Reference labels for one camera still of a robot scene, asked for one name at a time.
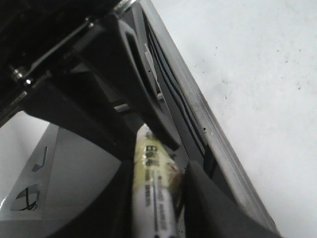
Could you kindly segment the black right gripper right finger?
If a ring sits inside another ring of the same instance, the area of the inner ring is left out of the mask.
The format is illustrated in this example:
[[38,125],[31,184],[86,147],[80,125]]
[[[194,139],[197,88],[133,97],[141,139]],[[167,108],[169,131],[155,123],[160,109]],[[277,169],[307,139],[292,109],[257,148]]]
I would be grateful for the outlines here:
[[190,161],[185,172],[185,230],[188,238],[279,238],[246,215]]

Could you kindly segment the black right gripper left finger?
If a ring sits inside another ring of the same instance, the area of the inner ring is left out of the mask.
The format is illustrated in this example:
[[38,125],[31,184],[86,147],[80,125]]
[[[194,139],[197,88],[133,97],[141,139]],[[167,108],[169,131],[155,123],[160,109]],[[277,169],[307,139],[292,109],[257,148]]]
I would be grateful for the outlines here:
[[123,160],[87,207],[48,238],[130,238],[133,161]]

